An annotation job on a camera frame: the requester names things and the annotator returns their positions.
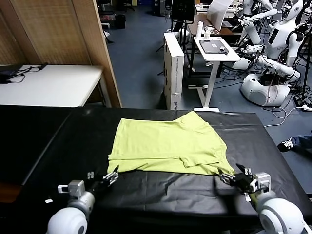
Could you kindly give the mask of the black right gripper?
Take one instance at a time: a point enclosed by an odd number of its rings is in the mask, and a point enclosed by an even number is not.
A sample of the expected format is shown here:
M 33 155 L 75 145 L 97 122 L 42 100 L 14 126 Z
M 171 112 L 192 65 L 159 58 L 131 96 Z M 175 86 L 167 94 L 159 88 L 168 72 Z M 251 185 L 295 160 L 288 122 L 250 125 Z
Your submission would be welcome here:
M 234 185 L 235 187 L 238 187 L 242 192 L 255 192 L 254 185 L 252 185 L 254 176 L 252 175 L 251 168 L 247 168 L 244 165 L 238 163 L 236 166 L 242 171 L 242 173 L 235 175 L 221 173 L 219 175 L 220 180 L 227 185 Z

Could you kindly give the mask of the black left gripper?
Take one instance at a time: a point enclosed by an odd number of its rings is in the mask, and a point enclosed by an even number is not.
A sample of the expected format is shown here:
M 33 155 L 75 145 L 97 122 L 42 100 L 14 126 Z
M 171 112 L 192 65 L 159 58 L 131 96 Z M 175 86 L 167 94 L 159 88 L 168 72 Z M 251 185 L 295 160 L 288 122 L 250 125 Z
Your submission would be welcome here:
M 106 175 L 95 175 L 94 172 L 88 172 L 87 191 L 91 192 L 92 194 L 98 194 L 104 191 L 107 187 L 113 185 L 119 177 L 118 170 L 119 166 L 116 166 L 112 172 Z

